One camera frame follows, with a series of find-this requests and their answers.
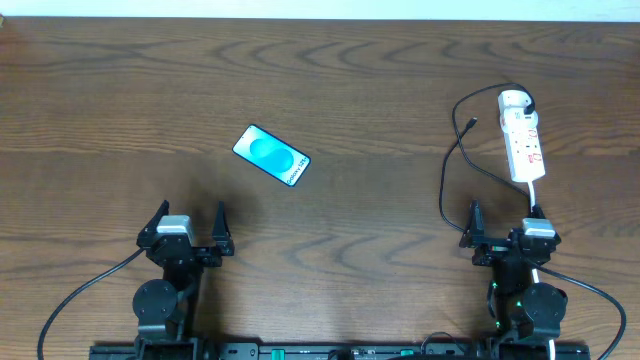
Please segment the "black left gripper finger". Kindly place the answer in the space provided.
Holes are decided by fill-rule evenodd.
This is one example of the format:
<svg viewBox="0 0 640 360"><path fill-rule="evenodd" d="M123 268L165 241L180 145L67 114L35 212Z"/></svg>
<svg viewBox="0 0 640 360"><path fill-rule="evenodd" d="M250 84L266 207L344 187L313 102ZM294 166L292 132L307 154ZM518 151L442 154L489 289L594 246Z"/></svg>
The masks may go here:
<svg viewBox="0 0 640 360"><path fill-rule="evenodd" d="M157 226L163 216L169 214L169 202L164 200L149 222L141 229L137 236L136 245L140 248L150 248L157 240Z"/></svg>
<svg viewBox="0 0 640 360"><path fill-rule="evenodd" d="M218 202L218 209L212 229L211 238L215 242L216 248L222 256L233 256L235 253L235 245L231 236L231 232L227 223L225 204L223 201Z"/></svg>

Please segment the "blue Galaxy smartphone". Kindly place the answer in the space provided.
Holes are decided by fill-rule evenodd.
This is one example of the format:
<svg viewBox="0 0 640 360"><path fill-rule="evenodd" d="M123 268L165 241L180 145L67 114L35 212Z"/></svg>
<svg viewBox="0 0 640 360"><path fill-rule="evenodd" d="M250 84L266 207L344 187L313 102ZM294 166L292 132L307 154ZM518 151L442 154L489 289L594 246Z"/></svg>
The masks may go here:
<svg viewBox="0 0 640 360"><path fill-rule="evenodd" d="M255 124L249 125L232 151L281 183L294 187L311 158Z"/></svg>

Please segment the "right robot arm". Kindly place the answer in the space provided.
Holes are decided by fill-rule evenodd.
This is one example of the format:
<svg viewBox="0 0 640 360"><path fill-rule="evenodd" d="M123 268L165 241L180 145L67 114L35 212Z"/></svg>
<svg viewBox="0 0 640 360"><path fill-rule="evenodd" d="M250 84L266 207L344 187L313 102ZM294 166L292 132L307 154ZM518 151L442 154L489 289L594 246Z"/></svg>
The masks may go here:
<svg viewBox="0 0 640 360"><path fill-rule="evenodd" d="M459 242L472 248L472 263L492 269L488 308L497 332L486 340L492 359L553 359L554 340L566 314L566 293L539 280L536 268L548 262L561 239L551 222L535 206L522 225L502 238L485 234L477 201Z"/></svg>

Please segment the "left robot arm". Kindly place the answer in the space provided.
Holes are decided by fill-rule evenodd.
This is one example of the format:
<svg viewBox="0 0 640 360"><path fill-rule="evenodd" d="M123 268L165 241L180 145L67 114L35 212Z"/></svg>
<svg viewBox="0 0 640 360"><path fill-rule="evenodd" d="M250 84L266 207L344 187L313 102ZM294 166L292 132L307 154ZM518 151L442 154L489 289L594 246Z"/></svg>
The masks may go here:
<svg viewBox="0 0 640 360"><path fill-rule="evenodd" d="M216 346L194 334L192 327L204 270L222 265L235 246L223 202L211 232L212 244L196 246L191 218L171 215L163 201L141 229L136 245L163 270L160 279L139 287L132 308L138 318L136 359L215 359Z"/></svg>

